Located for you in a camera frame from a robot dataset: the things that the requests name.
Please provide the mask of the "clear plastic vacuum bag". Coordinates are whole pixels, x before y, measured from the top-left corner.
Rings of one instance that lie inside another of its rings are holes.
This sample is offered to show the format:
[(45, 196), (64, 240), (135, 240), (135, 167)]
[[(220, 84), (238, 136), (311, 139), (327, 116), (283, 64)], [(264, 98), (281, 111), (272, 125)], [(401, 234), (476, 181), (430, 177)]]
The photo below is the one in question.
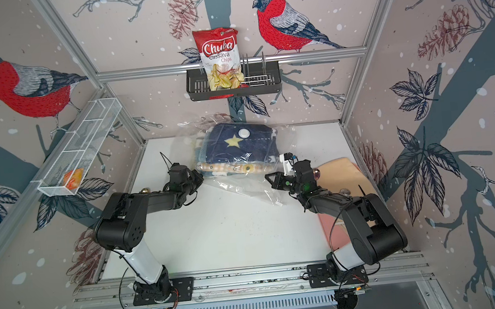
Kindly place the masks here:
[[(213, 114), (200, 117), (194, 121), (181, 123), (177, 127), (175, 140), (171, 146), (170, 156), (177, 159), (178, 162), (184, 162), (190, 169), (197, 170), (195, 165), (196, 136), (201, 131), (205, 131), (208, 128), (220, 123), (242, 122), (235, 122), (230, 116), (225, 114)], [(291, 152), (293, 150), (297, 138), (295, 127), (292, 125), (266, 126), (276, 128), (278, 131), (277, 148), (279, 155)], [(280, 192), (272, 189), (269, 182), (265, 179), (266, 174), (212, 176), (199, 170), (197, 171), (202, 174), (206, 185), (208, 184), (212, 187), (220, 188), (230, 193), (236, 193), (245, 197), (260, 199), (263, 200), (263, 202), (271, 203), (273, 205), (280, 206), (283, 203)], [(282, 163), (279, 158), (276, 163), (275, 170), (270, 173), (282, 171)]]

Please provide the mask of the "navy star blanket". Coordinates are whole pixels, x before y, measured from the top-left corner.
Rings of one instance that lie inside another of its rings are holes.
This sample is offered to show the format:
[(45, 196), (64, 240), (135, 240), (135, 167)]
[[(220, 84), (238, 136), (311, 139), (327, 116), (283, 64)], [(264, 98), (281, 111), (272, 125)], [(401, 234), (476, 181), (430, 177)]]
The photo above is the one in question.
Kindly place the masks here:
[(208, 130), (200, 151), (205, 163), (273, 163), (279, 157), (277, 131), (266, 125), (221, 123)]

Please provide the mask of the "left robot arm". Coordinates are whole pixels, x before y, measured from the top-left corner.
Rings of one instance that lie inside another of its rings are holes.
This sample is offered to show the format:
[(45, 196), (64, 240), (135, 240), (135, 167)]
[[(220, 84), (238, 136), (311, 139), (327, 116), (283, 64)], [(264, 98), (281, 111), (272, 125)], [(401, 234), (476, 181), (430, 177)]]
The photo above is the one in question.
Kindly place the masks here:
[(162, 191), (112, 195), (95, 227), (96, 244), (114, 252), (134, 273), (134, 306), (192, 299), (194, 279), (170, 278), (144, 238), (148, 214), (184, 207), (204, 182), (202, 174), (178, 163), (170, 167), (168, 175)]

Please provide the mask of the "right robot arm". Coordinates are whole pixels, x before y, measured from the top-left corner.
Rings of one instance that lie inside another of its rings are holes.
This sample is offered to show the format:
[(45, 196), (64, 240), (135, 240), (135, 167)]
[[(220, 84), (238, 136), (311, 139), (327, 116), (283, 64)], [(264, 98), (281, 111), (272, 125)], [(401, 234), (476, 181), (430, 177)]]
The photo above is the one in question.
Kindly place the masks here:
[(408, 246), (406, 234), (385, 202), (370, 188), (348, 159), (317, 169), (310, 160), (290, 160), (291, 172), (268, 173), (272, 189), (286, 191), (305, 211), (328, 215), (328, 253), (325, 274), (334, 282), (364, 283), (362, 268), (375, 265)]

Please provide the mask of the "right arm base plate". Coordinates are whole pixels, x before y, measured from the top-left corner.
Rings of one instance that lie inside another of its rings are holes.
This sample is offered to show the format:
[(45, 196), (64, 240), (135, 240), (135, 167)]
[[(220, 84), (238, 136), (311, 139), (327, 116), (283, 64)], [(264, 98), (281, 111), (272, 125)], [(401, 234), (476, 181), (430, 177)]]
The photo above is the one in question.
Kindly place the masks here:
[(368, 283), (368, 276), (363, 266), (341, 270), (328, 262), (307, 265), (301, 279), (310, 284), (310, 288), (326, 288), (330, 286), (359, 285)]

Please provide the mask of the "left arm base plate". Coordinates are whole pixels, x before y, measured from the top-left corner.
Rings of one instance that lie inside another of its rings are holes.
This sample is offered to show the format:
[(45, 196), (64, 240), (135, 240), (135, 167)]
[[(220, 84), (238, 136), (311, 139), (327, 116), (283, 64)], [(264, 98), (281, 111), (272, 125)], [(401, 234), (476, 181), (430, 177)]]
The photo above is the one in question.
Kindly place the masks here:
[(134, 306), (150, 306), (162, 303), (191, 301), (194, 278), (165, 279), (151, 285), (135, 282)]

